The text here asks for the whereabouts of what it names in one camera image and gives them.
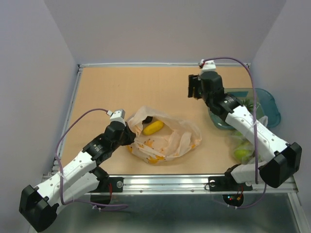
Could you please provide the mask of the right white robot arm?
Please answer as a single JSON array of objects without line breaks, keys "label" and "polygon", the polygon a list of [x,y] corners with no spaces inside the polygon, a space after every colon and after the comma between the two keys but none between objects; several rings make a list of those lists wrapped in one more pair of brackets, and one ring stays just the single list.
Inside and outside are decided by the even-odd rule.
[{"label": "right white robot arm", "polygon": [[216,71],[188,76],[188,97],[202,99],[209,110],[239,131],[261,157],[262,164],[236,165],[224,176],[224,185],[235,189],[241,183],[261,178],[268,186],[278,188],[294,175],[300,166],[302,148],[288,143],[269,131],[249,112],[243,102],[225,92],[221,76]]}]

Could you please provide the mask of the yellow banana fruit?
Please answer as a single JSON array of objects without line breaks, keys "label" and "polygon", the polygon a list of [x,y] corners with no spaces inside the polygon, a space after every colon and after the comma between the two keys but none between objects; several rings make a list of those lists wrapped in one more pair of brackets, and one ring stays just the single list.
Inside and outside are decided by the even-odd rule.
[{"label": "yellow banana fruit", "polygon": [[152,135],[156,132],[158,132],[159,130],[161,130],[164,127],[164,123],[160,120],[157,120],[151,124],[149,124],[148,126],[146,126],[142,133],[144,135]]}]

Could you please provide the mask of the small toy pineapple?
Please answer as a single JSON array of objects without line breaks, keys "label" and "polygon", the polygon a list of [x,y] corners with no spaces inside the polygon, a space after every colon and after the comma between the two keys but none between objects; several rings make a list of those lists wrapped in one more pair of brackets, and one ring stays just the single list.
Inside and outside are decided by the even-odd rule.
[{"label": "small toy pineapple", "polygon": [[258,108],[258,104],[256,103],[256,107],[254,107],[254,103],[251,99],[244,99],[242,104],[247,108],[249,112],[253,112],[254,109]]}]

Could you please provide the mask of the dark red fruit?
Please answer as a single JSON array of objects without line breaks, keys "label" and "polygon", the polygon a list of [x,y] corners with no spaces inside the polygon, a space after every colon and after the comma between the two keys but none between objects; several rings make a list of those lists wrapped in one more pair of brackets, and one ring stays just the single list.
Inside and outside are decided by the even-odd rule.
[{"label": "dark red fruit", "polygon": [[149,124],[150,122],[152,122],[153,117],[152,116],[147,116],[143,121],[142,124]]}]

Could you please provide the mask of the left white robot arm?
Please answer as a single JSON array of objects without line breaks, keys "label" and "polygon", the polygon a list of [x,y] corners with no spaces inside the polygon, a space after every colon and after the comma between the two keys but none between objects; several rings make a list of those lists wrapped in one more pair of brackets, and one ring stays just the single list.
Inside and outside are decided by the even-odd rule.
[{"label": "left white robot arm", "polygon": [[108,174],[100,164],[118,147],[131,145],[135,137],[127,122],[112,121],[58,173],[35,187],[26,186],[21,192],[19,212],[38,233],[46,230],[67,204],[87,192],[108,187]]}]

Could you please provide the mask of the orange printed plastic bag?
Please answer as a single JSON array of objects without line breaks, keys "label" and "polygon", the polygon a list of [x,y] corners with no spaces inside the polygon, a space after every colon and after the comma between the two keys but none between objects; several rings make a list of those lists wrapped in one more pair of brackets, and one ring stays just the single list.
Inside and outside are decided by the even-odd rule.
[{"label": "orange printed plastic bag", "polygon": [[[142,121],[147,116],[153,117],[149,124],[160,120],[164,127],[152,135],[144,135],[142,131],[149,124],[142,124]],[[129,152],[149,164],[172,161],[198,147],[202,141],[201,131],[194,123],[147,106],[139,108],[127,122],[136,134],[134,143],[127,147]]]}]

